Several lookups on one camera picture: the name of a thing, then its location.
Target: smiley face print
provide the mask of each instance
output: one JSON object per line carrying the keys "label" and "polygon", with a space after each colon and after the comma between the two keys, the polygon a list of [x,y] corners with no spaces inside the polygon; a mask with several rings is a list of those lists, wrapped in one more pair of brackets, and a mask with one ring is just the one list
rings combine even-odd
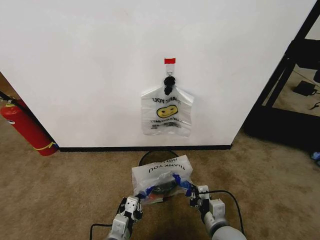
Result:
{"label": "smiley face print", "polygon": [[178,112],[177,106],[176,105],[170,105],[170,106],[167,106],[167,107],[159,108],[156,111],[156,114],[158,115],[158,117],[164,119],[164,118],[172,116],[173,114],[176,114],[177,112]]}

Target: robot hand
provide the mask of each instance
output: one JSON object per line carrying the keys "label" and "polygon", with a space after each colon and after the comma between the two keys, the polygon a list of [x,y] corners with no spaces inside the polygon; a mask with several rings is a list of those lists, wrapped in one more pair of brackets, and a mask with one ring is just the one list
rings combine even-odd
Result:
{"label": "robot hand", "polygon": [[124,197],[106,240],[128,240],[132,234],[133,224],[140,220],[142,215],[140,198],[136,196]]}
{"label": "robot hand", "polygon": [[[211,240],[247,240],[239,230],[229,226],[225,218],[225,204],[220,199],[212,200],[207,185],[192,184],[190,205],[201,213],[201,219]],[[133,224],[142,218],[142,204],[138,196],[123,198],[113,220],[106,240],[128,240]]]}
{"label": "robot hand", "polygon": [[190,206],[201,213],[202,222],[212,240],[247,240],[239,230],[230,227],[225,218],[225,204],[220,199],[212,200],[207,185],[192,185]]}

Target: black knot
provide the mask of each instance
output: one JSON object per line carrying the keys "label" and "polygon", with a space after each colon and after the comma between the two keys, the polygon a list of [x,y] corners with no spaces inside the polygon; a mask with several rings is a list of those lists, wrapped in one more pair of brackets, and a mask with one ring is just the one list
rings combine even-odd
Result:
{"label": "black knot", "polygon": [[176,84],[176,79],[173,76],[167,76],[163,82],[165,85],[164,94],[169,95],[172,92],[173,86]]}

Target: hanging plastic bag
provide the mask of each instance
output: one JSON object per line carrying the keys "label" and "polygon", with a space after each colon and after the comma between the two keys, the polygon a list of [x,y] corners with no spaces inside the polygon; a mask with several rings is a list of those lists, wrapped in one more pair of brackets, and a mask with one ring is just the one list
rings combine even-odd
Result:
{"label": "hanging plastic bag", "polygon": [[175,86],[169,75],[164,85],[141,96],[142,130],[145,135],[191,134],[191,109],[194,97]]}
{"label": "hanging plastic bag", "polygon": [[192,171],[186,155],[133,167],[133,194],[143,196],[143,204],[162,202],[165,197],[191,189]]}

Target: fire extinguisher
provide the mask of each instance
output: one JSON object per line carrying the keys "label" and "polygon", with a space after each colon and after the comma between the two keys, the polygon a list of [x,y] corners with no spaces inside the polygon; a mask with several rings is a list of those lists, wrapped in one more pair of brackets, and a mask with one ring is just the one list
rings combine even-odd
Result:
{"label": "fire extinguisher", "polygon": [[0,98],[7,101],[0,109],[1,115],[35,150],[42,156],[49,156],[58,150],[56,143],[21,99],[11,99],[1,91]]}

